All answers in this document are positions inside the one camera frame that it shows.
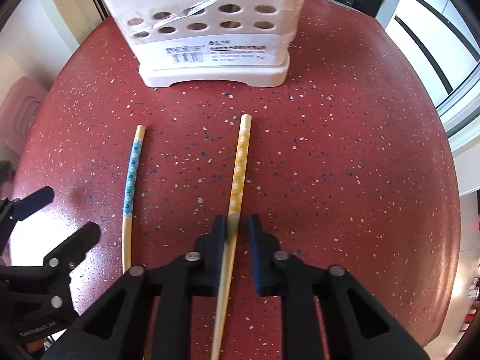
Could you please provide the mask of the blue patterned bamboo chopstick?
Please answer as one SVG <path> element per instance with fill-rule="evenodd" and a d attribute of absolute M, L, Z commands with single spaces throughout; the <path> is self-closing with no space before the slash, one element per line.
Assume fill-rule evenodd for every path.
<path fill-rule="evenodd" d="M 146 132 L 144 125 L 137 125 L 133 138 L 128 167 L 126 172 L 126 182 L 124 186 L 124 200 L 122 210 L 122 271 L 125 273 L 132 267 L 132 232 L 133 232 L 133 214 L 134 214 L 134 194 L 137 180 L 140 156 L 143 147 L 143 140 Z"/>

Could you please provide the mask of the yellow patterned bamboo chopstick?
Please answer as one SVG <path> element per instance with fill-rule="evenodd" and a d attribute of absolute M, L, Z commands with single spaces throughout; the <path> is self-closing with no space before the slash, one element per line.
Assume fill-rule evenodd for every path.
<path fill-rule="evenodd" d="M 247 172 L 251 122 L 252 117 L 250 115 L 241 116 L 238 144 L 233 167 L 233 180 L 229 197 L 229 209 L 226 219 L 226 239 L 224 242 L 220 282 L 217 294 L 215 326 L 211 343 L 210 359 L 212 360 L 219 359 L 221 355 L 221 343 L 230 297 L 230 285 L 233 275 L 242 198 Z"/>

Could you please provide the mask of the pink plastic stool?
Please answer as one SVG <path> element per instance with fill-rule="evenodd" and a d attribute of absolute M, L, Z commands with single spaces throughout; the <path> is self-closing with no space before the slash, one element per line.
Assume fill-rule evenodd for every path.
<path fill-rule="evenodd" d="M 1 105 L 1 141 L 17 155 L 24 149 L 29 129 L 47 94 L 47 89 L 22 76 Z"/>

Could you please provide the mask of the white plastic utensil holder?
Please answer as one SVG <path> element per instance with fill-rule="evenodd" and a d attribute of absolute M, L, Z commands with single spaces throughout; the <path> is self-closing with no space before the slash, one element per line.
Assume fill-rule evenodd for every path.
<path fill-rule="evenodd" d="M 193 80 L 277 87 L 304 0 L 103 0 L 151 88 Z"/>

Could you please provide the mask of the white refrigerator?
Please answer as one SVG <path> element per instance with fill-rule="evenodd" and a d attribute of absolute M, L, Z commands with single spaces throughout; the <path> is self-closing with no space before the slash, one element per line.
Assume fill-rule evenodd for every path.
<path fill-rule="evenodd" d="M 479 44 L 451 0 L 400 0 L 385 30 L 435 107 L 479 64 Z"/>

